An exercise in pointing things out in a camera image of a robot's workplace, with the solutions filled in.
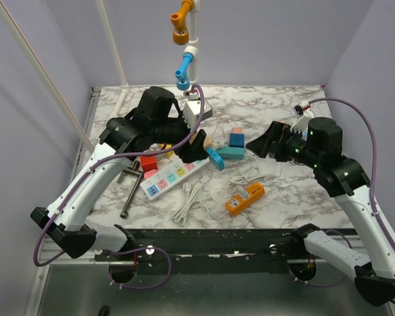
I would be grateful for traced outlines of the light blue plug adapter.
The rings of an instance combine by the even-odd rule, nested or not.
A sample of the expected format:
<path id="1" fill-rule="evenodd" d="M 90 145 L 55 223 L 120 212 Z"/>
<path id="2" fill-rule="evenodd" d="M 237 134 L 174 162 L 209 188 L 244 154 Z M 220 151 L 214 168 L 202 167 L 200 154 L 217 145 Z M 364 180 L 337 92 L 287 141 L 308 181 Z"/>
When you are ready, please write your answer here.
<path id="1" fill-rule="evenodd" d="M 210 160 L 212 165 L 217 168 L 218 171 L 224 170 L 223 158 L 212 147 L 206 149 L 206 153 L 208 159 Z"/>

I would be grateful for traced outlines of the red cube socket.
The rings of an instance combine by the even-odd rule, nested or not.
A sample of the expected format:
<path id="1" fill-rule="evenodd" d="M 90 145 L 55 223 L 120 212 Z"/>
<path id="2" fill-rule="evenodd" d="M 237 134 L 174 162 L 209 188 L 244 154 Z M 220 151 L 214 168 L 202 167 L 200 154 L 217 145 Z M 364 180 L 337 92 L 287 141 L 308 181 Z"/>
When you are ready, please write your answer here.
<path id="1" fill-rule="evenodd" d="M 144 172 L 158 169 L 155 156 L 140 156 L 140 165 Z"/>

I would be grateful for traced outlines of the pink cube socket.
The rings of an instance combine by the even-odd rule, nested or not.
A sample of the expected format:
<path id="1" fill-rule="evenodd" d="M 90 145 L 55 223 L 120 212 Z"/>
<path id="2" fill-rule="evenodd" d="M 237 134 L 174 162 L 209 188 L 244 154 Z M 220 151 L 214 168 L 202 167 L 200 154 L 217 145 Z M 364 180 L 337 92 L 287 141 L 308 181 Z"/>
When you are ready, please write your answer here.
<path id="1" fill-rule="evenodd" d="M 288 123 L 285 123 L 285 122 L 277 121 L 277 123 L 278 123 L 278 125 L 279 125 L 281 128 L 289 129 L 289 127 L 290 127 L 290 125 L 289 125 Z"/>

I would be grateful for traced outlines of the yellow cube socket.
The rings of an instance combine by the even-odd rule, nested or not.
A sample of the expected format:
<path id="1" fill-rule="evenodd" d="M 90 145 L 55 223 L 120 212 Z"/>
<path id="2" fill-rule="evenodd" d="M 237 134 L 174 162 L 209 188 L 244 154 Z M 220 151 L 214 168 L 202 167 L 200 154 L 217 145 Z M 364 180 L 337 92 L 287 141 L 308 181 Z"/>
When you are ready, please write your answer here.
<path id="1" fill-rule="evenodd" d="M 159 149 L 163 150 L 163 151 L 166 149 L 170 149 L 171 147 L 172 147 L 172 145 L 169 145 L 169 144 L 159 144 Z M 164 155 L 166 157 L 171 157 L 174 155 L 174 151 L 173 150 L 166 151 L 166 152 L 164 152 Z"/>

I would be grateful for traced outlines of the wooden cube socket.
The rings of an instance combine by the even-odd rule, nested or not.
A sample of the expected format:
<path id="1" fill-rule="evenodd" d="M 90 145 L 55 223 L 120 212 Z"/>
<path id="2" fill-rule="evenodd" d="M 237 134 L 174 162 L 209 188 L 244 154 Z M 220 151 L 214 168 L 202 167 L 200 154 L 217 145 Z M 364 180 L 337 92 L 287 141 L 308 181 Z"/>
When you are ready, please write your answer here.
<path id="1" fill-rule="evenodd" d="M 189 143 L 190 143 L 190 144 L 193 144 L 193 142 L 196 140 L 196 138 L 197 138 L 197 135 L 194 134 L 194 135 L 191 137 Z M 213 148 L 213 149 L 215 149 L 214 142 L 213 142 L 213 140 L 212 140 L 209 136 L 206 136 L 206 137 L 205 137 L 205 139 L 204 139 L 204 141 L 203 141 L 203 148 L 204 148 L 204 149 L 208 149 L 208 148 Z"/>

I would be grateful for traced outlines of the pink plug adapter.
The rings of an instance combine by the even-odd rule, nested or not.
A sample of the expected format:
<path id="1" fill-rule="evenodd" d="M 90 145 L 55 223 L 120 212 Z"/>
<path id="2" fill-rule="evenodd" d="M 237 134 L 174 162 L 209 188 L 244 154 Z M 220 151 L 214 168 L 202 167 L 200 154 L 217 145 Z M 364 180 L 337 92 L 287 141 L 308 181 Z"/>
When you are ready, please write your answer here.
<path id="1" fill-rule="evenodd" d="M 144 179 L 151 178 L 154 174 L 158 172 L 157 169 L 151 169 L 149 171 L 144 172 Z"/>

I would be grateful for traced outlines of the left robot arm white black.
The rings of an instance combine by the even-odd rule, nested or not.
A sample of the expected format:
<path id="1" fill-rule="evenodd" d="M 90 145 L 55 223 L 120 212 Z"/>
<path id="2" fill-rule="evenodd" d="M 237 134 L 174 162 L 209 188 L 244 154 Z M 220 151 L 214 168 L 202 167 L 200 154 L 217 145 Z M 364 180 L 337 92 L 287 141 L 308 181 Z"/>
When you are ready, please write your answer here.
<path id="1" fill-rule="evenodd" d="M 110 251 L 117 259 L 132 255 L 131 235 L 123 228 L 87 223 L 96 201 L 113 179 L 139 157 L 175 152 L 185 163 L 207 158 L 199 129 L 205 112 L 205 98 L 198 84 L 190 90 L 198 98 L 199 114 L 188 116 L 174 94 L 152 86 L 144 91 L 138 106 L 124 117 L 110 118 L 90 160 L 69 187 L 47 207 L 36 207 L 30 217 L 63 253 L 76 259 L 89 250 Z M 153 144 L 166 150 L 150 151 Z"/>

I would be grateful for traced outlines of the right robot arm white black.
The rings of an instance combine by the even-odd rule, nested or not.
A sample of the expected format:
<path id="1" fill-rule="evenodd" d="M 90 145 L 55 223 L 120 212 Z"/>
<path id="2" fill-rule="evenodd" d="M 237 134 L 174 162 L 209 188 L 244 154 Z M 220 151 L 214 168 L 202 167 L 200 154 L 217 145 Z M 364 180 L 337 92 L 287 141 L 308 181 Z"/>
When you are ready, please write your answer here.
<path id="1" fill-rule="evenodd" d="M 273 121 L 246 149 L 260 158 L 295 161 L 313 170 L 317 183 L 339 204 L 353 224 L 366 254 L 344 246 L 313 224 L 292 232 L 291 253 L 324 259 L 355 284 L 373 306 L 395 299 L 395 233 L 372 196 L 373 183 L 354 159 L 342 153 L 342 129 L 327 117 L 308 122 L 307 138 L 289 124 Z"/>

